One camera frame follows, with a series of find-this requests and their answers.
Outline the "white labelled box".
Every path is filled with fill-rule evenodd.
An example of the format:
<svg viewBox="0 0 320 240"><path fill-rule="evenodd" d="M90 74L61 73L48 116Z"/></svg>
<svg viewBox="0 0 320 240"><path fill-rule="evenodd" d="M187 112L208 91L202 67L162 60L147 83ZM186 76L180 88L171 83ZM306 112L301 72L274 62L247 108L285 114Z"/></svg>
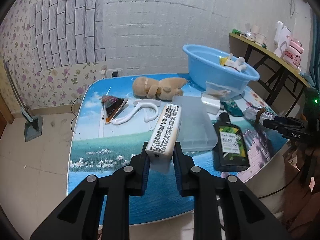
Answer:
<svg viewBox="0 0 320 240"><path fill-rule="evenodd" d="M145 148L151 168L164 174L169 172L175 142L180 130L182 107L166 104L152 136Z"/></svg>

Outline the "doll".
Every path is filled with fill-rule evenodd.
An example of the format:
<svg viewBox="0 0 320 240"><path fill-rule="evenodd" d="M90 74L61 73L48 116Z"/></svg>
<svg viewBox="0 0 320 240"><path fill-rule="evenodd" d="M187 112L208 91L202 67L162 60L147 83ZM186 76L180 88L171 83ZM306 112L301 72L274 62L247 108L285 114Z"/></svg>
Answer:
<svg viewBox="0 0 320 240"><path fill-rule="evenodd" d="M232 68L233 70L236 70L240 73L244 73L247 70L245 59L243 57L239 57L235 61L233 61L232 53L230 53L227 57L221 57L219 59L219 63L221 66Z"/></svg>

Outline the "green small box on shelf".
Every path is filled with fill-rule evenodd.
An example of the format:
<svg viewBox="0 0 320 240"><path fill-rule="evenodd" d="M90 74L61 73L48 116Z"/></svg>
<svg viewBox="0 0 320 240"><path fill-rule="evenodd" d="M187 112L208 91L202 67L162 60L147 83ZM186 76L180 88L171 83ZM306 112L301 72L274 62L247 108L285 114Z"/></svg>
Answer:
<svg viewBox="0 0 320 240"><path fill-rule="evenodd" d="M235 34L235 35L241 35L241 31L236 30L236 29L233 29L232 33Z"/></svg>

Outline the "white plastic hanger hook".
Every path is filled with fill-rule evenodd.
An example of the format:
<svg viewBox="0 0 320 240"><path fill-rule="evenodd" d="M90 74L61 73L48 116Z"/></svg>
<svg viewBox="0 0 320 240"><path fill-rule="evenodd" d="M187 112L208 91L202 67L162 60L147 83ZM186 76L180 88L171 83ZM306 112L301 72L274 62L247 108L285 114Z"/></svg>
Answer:
<svg viewBox="0 0 320 240"><path fill-rule="evenodd" d="M159 107L161 106L161 102L159 100L155 99L138 99L133 102L133 109L130 113L128 113L125 116L122 116L120 118L112 119L111 124L113 125L121 125L128 121L130 121L136 114L139 112L147 110L150 111L150 113L144 113L140 114L140 116L143 116L144 122L151 122L158 118L159 115Z"/></svg>

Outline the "dark triangular snack wrapper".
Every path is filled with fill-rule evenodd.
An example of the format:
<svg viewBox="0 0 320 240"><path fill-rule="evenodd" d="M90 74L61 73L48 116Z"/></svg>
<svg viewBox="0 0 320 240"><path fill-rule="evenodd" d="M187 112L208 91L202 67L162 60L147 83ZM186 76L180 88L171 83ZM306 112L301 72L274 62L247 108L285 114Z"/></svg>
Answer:
<svg viewBox="0 0 320 240"><path fill-rule="evenodd" d="M127 101L127 98L118 98L111 95L104 95L102 97L101 104L103 108L103 120L105 124L109 124L114 119Z"/></svg>

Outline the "green snack packet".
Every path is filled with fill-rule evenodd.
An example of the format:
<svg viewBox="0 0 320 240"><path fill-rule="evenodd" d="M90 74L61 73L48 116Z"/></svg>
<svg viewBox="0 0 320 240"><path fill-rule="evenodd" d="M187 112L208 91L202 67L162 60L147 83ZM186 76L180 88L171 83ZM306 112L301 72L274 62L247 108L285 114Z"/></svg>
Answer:
<svg viewBox="0 0 320 240"><path fill-rule="evenodd" d="M238 107L238 105L233 99L221 102L221 106L223 106L223 109L231 116L234 116L234 117L244 116L242 110Z"/></svg>

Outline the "brown plush toy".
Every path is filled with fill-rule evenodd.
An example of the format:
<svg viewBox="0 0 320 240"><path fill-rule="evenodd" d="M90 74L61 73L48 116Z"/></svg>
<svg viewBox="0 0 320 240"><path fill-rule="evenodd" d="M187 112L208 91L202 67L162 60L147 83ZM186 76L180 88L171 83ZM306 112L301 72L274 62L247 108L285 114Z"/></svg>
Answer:
<svg viewBox="0 0 320 240"><path fill-rule="evenodd" d="M187 84L183 77L169 77L160 81L141 76L134 80L132 90L135 96L148 99L171 101L174 96L182 96L182 87Z"/></svg>

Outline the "clear plastic storage box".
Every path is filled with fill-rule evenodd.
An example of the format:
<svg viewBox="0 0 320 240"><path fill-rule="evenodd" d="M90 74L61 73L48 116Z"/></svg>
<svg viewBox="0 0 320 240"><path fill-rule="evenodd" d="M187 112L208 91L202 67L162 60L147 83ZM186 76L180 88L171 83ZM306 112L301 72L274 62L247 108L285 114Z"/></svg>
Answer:
<svg viewBox="0 0 320 240"><path fill-rule="evenodd" d="M177 137L182 151L211 151L217 135L200 97L174 96L172 103L182 107L181 125Z"/></svg>

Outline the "white charger plug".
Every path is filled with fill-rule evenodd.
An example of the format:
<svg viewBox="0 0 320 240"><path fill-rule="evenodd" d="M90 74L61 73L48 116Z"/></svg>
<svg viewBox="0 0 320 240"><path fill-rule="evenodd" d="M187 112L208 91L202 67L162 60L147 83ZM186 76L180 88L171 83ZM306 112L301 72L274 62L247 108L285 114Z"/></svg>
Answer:
<svg viewBox="0 0 320 240"><path fill-rule="evenodd" d="M221 108L221 102L219 98L203 92L201 95L201 101L204 104L207 113L217 115Z"/></svg>

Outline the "grey dustpan on floor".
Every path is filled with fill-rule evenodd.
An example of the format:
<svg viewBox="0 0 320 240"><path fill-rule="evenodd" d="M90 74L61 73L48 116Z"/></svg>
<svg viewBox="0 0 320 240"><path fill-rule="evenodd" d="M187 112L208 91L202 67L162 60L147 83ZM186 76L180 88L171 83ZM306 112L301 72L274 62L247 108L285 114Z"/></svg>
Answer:
<svg viewBox="0 0 320 240"><path fill-rule="evenodd" d="M40 115L34 115L30 107L27 106L20 97L17 87L15 86L14 80L10 74L8 68L8 62L4 61L4 69L7 78L10 82L13 94L18 102L22 116L25 118L26 122L24 124L24 140L29 142L35 138L42 135L43 117Z"/></svg>

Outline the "pink toy on shelf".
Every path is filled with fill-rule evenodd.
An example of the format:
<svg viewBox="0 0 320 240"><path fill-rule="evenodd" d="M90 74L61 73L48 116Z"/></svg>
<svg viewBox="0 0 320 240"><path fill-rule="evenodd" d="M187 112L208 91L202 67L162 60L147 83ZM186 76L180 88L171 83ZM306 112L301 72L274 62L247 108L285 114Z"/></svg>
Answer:
<svg viewBox="0 0 320 240"><path fill-rule="evenodd" d="M301 42L295 38L289 38L289 44L284 51L283 60L295 69L300 68L302 54L304 52Z"/></svg>

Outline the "yellow side table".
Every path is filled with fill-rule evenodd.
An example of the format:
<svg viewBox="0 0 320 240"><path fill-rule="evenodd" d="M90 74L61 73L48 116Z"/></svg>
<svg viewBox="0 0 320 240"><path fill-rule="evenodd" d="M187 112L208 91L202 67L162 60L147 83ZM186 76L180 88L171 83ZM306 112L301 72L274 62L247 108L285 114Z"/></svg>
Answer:
<svg viewBox="0 0 320 240"><path fill-rule="evenodd" d="M229 51L242 56L260 75L253 89L279 115L300 117L304 90L310 85L288 63L248 39L229 33Z"/></svg>

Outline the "black shampoo bottle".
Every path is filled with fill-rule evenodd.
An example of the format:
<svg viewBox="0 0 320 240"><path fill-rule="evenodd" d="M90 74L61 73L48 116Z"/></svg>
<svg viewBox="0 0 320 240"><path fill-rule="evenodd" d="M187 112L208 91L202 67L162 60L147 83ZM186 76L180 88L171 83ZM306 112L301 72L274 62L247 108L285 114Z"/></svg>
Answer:
<svg viewBox="0 0 320 240"><path fill-rule="evenodd" d="M220 172L242 172L250 167L246 143L239 126L231 123L229 114L220 113L213 125L218 142L213 149L214 169Z"/></svg>

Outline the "clear bag of cotton swabs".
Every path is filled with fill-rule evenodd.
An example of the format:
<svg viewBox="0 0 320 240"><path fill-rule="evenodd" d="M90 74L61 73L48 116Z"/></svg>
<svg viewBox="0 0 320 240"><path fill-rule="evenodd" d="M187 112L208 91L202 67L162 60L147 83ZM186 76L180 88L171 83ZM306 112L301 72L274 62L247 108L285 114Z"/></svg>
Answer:
<svg viewBox="0 0 320 240"><path fill-rule="evenodd" d="M215 83L206 81L206 93L217 98L225 98L229 96L231 90Z"/></svg>

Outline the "blue plastic basin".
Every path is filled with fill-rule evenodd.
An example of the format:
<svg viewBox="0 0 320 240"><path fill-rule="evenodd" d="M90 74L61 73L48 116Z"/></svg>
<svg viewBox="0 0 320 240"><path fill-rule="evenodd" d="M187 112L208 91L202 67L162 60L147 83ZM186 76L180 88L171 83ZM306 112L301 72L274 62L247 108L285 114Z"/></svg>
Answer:
<svg viewBox="0 0 320 240"><path fill-rule="evenodd" d="M244 73L221 66L219 59L229 55L224 51L196 44L186 44L183 51L188 56L189 76L193 83L206 90L206 81L209 81L231 90L229 96L220 98L222 101L242 94L249 82L260 79L259 73L247 63Z"/></svg>

